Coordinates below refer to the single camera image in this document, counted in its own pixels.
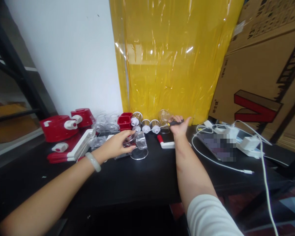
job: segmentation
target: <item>white cable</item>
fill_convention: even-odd
[[[235,126],[235,123],[239,121],[239,122],[242,122],[240,120],[236,120],[232,126],[234,127]],[[258,136],[259,140],[260,140],[260,151],[261,151],[261,162],[262,162],[262,168],[263,168],[263,177],[264,177],[264,182],[265,182],[265,193],[266,193],[266,201],[267,201],[267,205],[268,205],[268,211],[269,211],[269,216],[270,216],[270,220],[271,220],[271,223],[273,225],[273,229],[274,229],[274,233],[276,236],[279,236],[278,234],[278,231],[276,229],[276,226],[275,226],[275,222],[274,222],[274,219],[273,219],[273,216],[272,216],[272,210],[271,210],[271,204],[270,204],[270,194],[269,194],[269,188],[268,188],[268,183],[267,183],[267,179],[266,179],[266,166],[265,166],[265,160],[264,160],[264,156],[263,156],[263,141],[266,142],[267,144],[269,145],[272,145],[271,143],[269,143],[265,138],[263,138],[260,134],[258,134],[253,128],[251,128],[249,125],[247,125],[246,123],[242,122],[244,125],[246,125],[249,129],[251,129],[252,131],[254,131],[256,133],[256,135]],[[214,160],[208,158],[207,156],[203,155],[200,151],[198,151],[195,147],[195,145],[193,144],[193,139],[194,137],[196,137],[196,135],[198,133],[200,133],[202,130],[198,131],[193,137],[192,137],[192,140],[191,140],[191,143],[194,147],[194,149],[200,153],[203,157],[209,159],[210,161],[214,162],[215,164],[218,164],[219,166],[223,166],[223,167],[226,167],[226,168],[229,168],[229,169],[232,169],[232,170],[236,170],[236,171],[239,171],[239,172],[243,172],[243,173],[246,173],[246,174],[252,174],[253,172],[251,170],[239,170],[239,169],[235,169],[235,168],[232,168],[232,167],[229,167],[229,166],[225,166],[225,165],[222,165],[218,162],[215,162]]]
[[[251,128],[249,125],[247,125],[245,122],[242,122],[241,120],[235,120],[234,123],[232,124],[232,126],[235,126],[235,123],[239,121],[241,123],[243,123],[245,126],[247,126],[249,129],[251,129],[253,132],[255,132],[256,135],[258,135],[264,142],[266,142],[267,144],[269,144],[270,146],[272,146],[272,144],[266,140],[264,137],[262,137],[260,134],[258,134],[253,128]]]
[[[267,201],[267,204],[268,204],[269,216],[270,216],[271,223],[273,225],[275,236],[279,236],[278,231],[277,231],[276,226],[275,226],[273,216],[272,216],[272,210],[271,210],[271,205],[270,205],[270,194],[269,194],[268,183],[267,183],[267,180],[266,180],[266,172],[265,172],[266,171],[266,166],[265,166],[265,160],[263,159],[263,143],[262,143],[262,140],[261,140],[261,135],[258,134],[258,138],[260,139],[261,162],[262,162],[262,168],[263,168],[263,177],[264,177],[264,181],[265,181],[265,188],[266,188],[265,193],[266,193],[266,201]]]
[[[198,130],[199,127],[203,127],[203,125],[198,125],[196,129]],[[220,164],[220,163],[218,163],[218,162],[212,160],[211,158],[208,158],[208,157],[205,156],[204,154],[202,154],[202,153],[201,153],[201,152],[195,147],[195,145],[193,144],[193,139],[196,137],[196,135],[197,135],[198,133],[202,132],[204,129],[199,130],[199,131],[198,131],[198,132],[192,137],[192,139],[191,139],[191,143],[192,143],[192,145],[193,145],[193,148],[194,148],[199,154],[201,154],[203,157],[205,157],[206,159],[208,159],[208,160],[214,162],[215,164],[217,164],[217,165],[219,165],[219,166],[223,166],[223,167],[226,167],[226,168],[228,168],[228,169],[232,169],[232,170],[235,170],[235,171],[239,171],[239,172],[242,172],[242,173],[245,173],[245,174],[252,174],[252,173],[253,173],[253,171],[251,171],[251,170],[240,170],[240,169],[235,169],[235,168],[233,168],[233,167],[229,167],[229,166],[226,166],[226,165]]]
[[[288,166],[288,164],[286,164],[286,163],[284,163],[284,162],[281,162],[281,161],[279,161],[279,160],[277,160],[277,159],[274,159],[274,158],[272,158],[272,157],[268,157],[268,156],[263,156],[263,157],[266,157],[266,158],[272,159],[272,160],[274,160],[274,161],[276,161],[276,162],[279,162],[279,163],[281,163],[281,164],[283,164],[283,165],[285,165],[285,166]]]

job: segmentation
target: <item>white sleeve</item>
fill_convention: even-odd
[[[199,195],[191,201],[187,211],[187,221],[192,236],[243,236],[220,200],[212,195]]]

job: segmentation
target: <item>charging cable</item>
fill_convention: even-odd
[[[197,134],[199,134],[200,132],[209,133],[209,132],[203,131],[203,130],[206,129],[206,128],[210,128],[210,129],[212,130],[212,132],[210,132],[210,133],[214,133],[214,130],[213,130],[213,128],[211,128],[211,127],[207,127],[207,126],[204,126],[204,125],[198,125],[197,128],[196,128],[196,130],[200,129],[201,127],[204,127],[204,128],[203,128],[202,130],[197,131],[197,133],[192,137],[192,140],[191,140],[191,143],[192,143],[192,145],[193,145],[193,148],[194,148],[199,154],[201,154],[203,157],[205,157],[206,159],[208,159],[208,160],[214,162],[215,164],[217,164],[217,165],[219,165],[219,166],[223,166],[223,167],[226,167],[226,168],[228,168],[228,169],[232,169],[232,170],[235,170],[235,171],[239,171],[239,172],[242,172],[242,173],[245,173],[245,174],[252,174],[252,173],[253,173],[253,171],[251,171],[251,170],[240,170],[240,169],[235,169],[235,168],[233,168],[233,167],[229,167],[229,166],[223,165],[223,164],[221,164],[221,163],[218,163],[218,162],[212,160],[211,158],[208,158],[208,157],[205,156],[204,154],[202,154],[202,153],[201,153],[201,152],[195,147],[195,145],[194,145],[194,143],[193,143],[193,139],[194,139],[194,138],[197,136]]]
[[[271,210],[271,204],[270,204],[270,193],[269,193],[269,188],[268,188],[268,183],[267,183],[267,178],[266,178],[266,166],[265,166],[265,160],[264,160],[264,156],[263,156],[263,142],[266,142],[266,143],[269,144],[269,145],[272,145],[272,144],[271,144],[270,142],[268,142],[268,141],[267,141],[264,137],[262,137],[260,134],[258,134],[253,128],[251,128],[251,127],[250,127],[249,125],[247,125],[245,122],[242,122],[242,121],[240,121],[240,120],[236,120],[231,126],[229,126],[229,125],[220,125],[220,124],[218,124],[218,125],[212,125],[212,126],[225,126],[225,127],[229,126],[229,127],[234,127],[234,126],[235,126],[235,123],[236,123],[237,121],[243,123],[243,124],[246,125],[249,129],[251,129],[251,130],[257,135],[257,137],[258,137],[259,140],[260,140],[261,162],[262,162],[262,169],[263,169],[264,183],[265,183],[265,188],[266,188],[266,189],[265,189],[265,193],[266,193],[266,201],[267,201],[268,211],[269,211],[269,216],[270,216],[271,223],[272,223],[272,225],[273,225],[274,233],[275,233],[276,236],[279,236],[278,231],[277,231],[276,226],[275,226],[275,222],[274,222],[273,216],[272,216],[272,210]],[[229,167],[229,166],[225,166],[225,165],[223,165],[223,164],[220,164],[220,163],[218,163],[218,162],[216,162],[216,161],[214,161],[214,160],[208,158],[207,156],[205,156],[204,154],[202,154],[198,149],[196,149],[196,147],[195,147],[195,145],[194,145],[194,143],[193,143],[193,139],[197,136],[198,133],[200,133],[200,132],[209,133],[209,132],[203,131],[203,130],[206,129],[206,128],[210,128],[210,129],[212,130],[212,132],[210,132],[210,133],[213,133],[213,132],[214,132],[214,130],[213,130],[212,127],[207,127],[207,126],[204,126],[204,125],[198,125],[197,128],[196,128],[196,130],[198,130],[200,127],[204,127],[204,128],[203,128],[202,130],[197,131],[197,133],[192,137],[192,140],[191,140],[192,145],[193,145],[193,148],[194,148],[199,154],[201,154],[203,157],[205,157],[206,159],[209,159],[210,161],[214,162],[215,164],[217,164],[217,165],[219,165],[219,166],[223,166],[223,167],[226,167],[226,168],[228,168],[228,169],[232,169],[232,170],[235,170],[235,171],[243,172],[243,173],[246,173],[246,174],[252,174],[252,173],[253,173],[253,171],[251,171],[251,170],[239,170],[239,169],[235,169],[235,168],[232,168],[232,167]]]

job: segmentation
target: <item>red plastic part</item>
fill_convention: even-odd
[[[48,160],[67,159],[68,152],[53,152],[47,156]]]
[[[120,116],[118,118],[117,124],[121,129],[131,129],[131,118],[130,116]]]
[[[120,129],[120,132],[121,131],[124,131],[124,130],[131,130],[131,127],[130,128],[126,128],[126,129]]]
[[[89,108],[81,108],[71,111],[71,116],[75,115],[80,115],[82,117],[82,121],[78,124],[79,128],[91,126],[93,121],[95,121]]]
[[[163,141],[163,138],[162,138],[162,136],[159,134],[159,135],[157,135],[157,139],[158,139],[158,141],[160,142],[160,143],[163,143],[164,141]]]
[[[129,116],[131,118],[132,117],[132,113],[131,112],[124,112],[120,116]]]
[[[63,158],[63,159],[51,159],[51,160],[49,160],[49,163],[50,164],[56,164],[56,163],[62,163],[62,162],[66,162],[66,161],[68,161],[66,158]]]
[[[71,120],[71,119],[67,115],[57,115],[57,116],[52,116],[40,121],[39,123],[46,137],[46,142],[48,143],[60,142],[74,136],[79,130],[66,129],[65,122],[68,120]],[[49,121],[48,126],[44,125],[44,122],[46,121]]]

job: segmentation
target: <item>black desk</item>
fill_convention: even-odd
[[[187,132],[190,143],[194,133],[195,127],[190,127]],[[94,173],[85,182],[66,213],[130,202],[141,205],[179,202],[175,150],[162,149],[155,134],[149,133],[146,138],[149,154],[145,159],[135,161],[125,157],[108,160],[102,165],[100,173]],[[171,141],[172,136],[163,135],[163,139],[165,142]],[[199,140],[195,139],[194,143],[199,151],[212,157]],[[0,168],[0,220],[74,164],[72,162],[49,164],[46,157],[52,146],[53,144],[42,143]],[[235,168],[255,172],[249,175],[220,167],[196,154],[206,168],[218,195],[264,190],[260,160],[240,154],[236,162],[227,163]],[[267,168],[267,177],[270,189],[279,189],[289,181],[271,168]]]

